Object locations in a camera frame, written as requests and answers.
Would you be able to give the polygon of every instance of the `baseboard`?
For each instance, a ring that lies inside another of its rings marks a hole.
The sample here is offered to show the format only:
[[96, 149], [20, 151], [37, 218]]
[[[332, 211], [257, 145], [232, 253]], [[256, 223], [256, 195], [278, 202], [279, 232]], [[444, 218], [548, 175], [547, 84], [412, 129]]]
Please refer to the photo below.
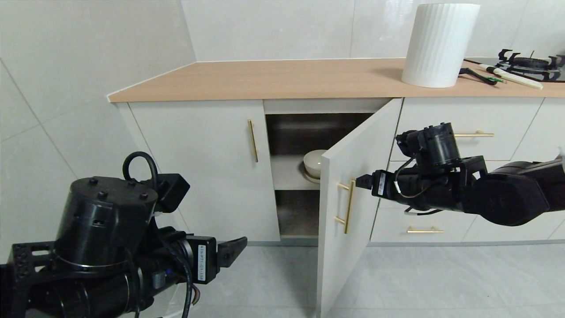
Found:
[[[505, 245], [533, 245], [533, 244], [564, 244], [565, 239], [553, 240], [516, 240], [509, 242], [449, 242], [449, 243], [426, 243], [426, 242], [370, 242], [369, 247], [406, 247], [406, 246], [505, 246]], [[282, 239], [272, 242], [253, 241], [249, 246], [318, 246], [318, 239]]]

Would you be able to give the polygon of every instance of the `gray floor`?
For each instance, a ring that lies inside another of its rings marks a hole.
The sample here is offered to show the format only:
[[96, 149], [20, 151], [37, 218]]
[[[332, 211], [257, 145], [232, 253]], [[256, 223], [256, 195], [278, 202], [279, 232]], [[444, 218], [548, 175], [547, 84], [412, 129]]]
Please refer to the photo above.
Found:
[[[316, 262], [313, 247], [248, 247], [190, 317], [313, 317]], [[565, 244], [368, 247], [330, 317], [565, 317]]]

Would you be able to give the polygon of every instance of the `label sticker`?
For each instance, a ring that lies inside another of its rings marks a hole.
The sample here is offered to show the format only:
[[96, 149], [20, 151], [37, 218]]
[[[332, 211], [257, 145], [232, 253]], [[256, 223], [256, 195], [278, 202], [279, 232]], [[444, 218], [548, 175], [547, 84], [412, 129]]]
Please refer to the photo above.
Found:
[[206, 245], [198, 246], [198, 280], [206, 280]]
[[385, 179], [386, 179], [386, 174], [381, 173], [381, 178], [379, 180], [379, 191], [378, 191], [379, 195], [383, 195], [383, 193], [385, 192]]

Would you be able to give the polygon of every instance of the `open cabinet door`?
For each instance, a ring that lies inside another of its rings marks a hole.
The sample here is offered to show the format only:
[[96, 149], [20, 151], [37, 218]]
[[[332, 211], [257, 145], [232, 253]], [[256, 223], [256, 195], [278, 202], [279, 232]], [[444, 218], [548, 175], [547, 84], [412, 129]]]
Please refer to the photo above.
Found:
[[369, 242], [379, 199], [351, 180], [386, 169], [401, 104], [391, 100], [322, 156], [318, 318], [326, 317]]

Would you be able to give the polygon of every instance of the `gas stove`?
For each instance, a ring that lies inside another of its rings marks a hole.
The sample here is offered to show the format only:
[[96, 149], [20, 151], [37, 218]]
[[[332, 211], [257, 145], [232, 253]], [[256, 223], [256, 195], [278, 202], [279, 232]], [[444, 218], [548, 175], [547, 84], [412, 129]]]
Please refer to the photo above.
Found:
[[548, 58], [521, 57], [520, 53], [503, 49], [496, 58], [470, 58], [470, 61], [500, 68], [508, 73], [543, 82], [565, 83], [565, 55]]

